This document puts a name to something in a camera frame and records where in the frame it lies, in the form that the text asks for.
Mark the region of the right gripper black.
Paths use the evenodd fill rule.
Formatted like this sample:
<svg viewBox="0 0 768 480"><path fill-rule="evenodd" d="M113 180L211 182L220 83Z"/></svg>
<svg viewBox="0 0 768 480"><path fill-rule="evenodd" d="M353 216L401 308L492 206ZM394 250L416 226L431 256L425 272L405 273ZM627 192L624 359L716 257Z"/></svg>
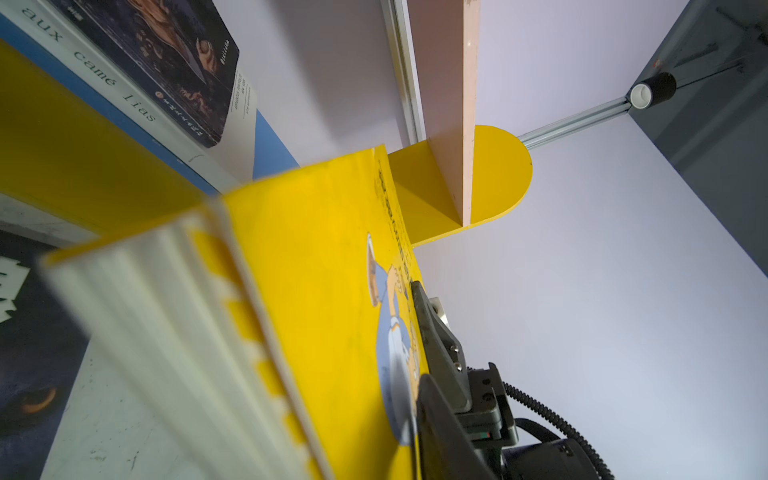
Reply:
<svg viewBox="0 0 768 480"><path fill-rule="evenodd" d="M464 350L448 326L440 319L418 281L411 283L422 350L428 372L448 402L478 457L495 479L510 479L508 454L518 442L501 377L493 364L484 369L467 366Z"/></svg>

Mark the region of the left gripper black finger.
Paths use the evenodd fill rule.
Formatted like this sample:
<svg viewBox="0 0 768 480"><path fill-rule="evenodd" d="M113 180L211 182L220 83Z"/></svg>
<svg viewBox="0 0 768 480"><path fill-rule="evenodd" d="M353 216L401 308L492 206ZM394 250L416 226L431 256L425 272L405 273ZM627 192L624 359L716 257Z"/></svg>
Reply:
<svg viewBox="0 0 768 480"><path fill-rule="evenodd" d="M495 479L429 374L419 380L416 422L422 479Z"/></svg>

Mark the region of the yellow cartoon cover book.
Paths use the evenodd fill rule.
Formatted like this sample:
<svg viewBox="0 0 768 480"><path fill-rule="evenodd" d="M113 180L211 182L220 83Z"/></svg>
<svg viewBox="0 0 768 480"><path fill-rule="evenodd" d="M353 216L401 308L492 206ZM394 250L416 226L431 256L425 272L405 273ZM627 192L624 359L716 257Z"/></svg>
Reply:
<svg viewBox="0 0 768 480"><path fill-rule="evenodd" d="M419 477L421 274L383 147L41 267L210 478Z"/></svg>

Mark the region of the white portfolio book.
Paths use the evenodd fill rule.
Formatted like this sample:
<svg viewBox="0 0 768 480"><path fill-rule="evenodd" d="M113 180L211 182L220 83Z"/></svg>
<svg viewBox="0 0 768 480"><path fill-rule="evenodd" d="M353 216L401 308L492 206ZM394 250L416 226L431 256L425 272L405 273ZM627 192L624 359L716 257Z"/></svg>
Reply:
<svg viewBox="0 0 768 480"><path fill-rule="evenodd" d="M49 2L4 1L1 13L217 191L226 193L251 181L256 94L239 58L224 135L216 146L204 148Z"/></svg>

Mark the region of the dark purple portrait book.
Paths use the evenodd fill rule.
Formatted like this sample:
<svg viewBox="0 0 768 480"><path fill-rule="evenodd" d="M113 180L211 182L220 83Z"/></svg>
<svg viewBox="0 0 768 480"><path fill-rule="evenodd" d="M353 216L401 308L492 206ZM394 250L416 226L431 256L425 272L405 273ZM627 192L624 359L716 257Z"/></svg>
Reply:
<svg viewBox="0 0 768 480"><path fill-rule="evenodd" d="M239 48L211 1L50 1L204 148L224 135Z"/></svg>

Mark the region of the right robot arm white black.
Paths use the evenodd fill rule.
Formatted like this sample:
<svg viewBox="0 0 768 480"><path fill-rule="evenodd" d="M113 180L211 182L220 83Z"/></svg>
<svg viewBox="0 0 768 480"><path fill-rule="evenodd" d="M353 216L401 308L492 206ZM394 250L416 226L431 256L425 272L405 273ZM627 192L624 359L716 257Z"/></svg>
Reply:
<svg viewBox="0 0 768 480"><path fill-rule="evenodd" d="M418 382L415 436L423 479L610 479L606 462L562 416L510 383L494 363L468 366L437 300L411 284L428 371Z"/></svg>

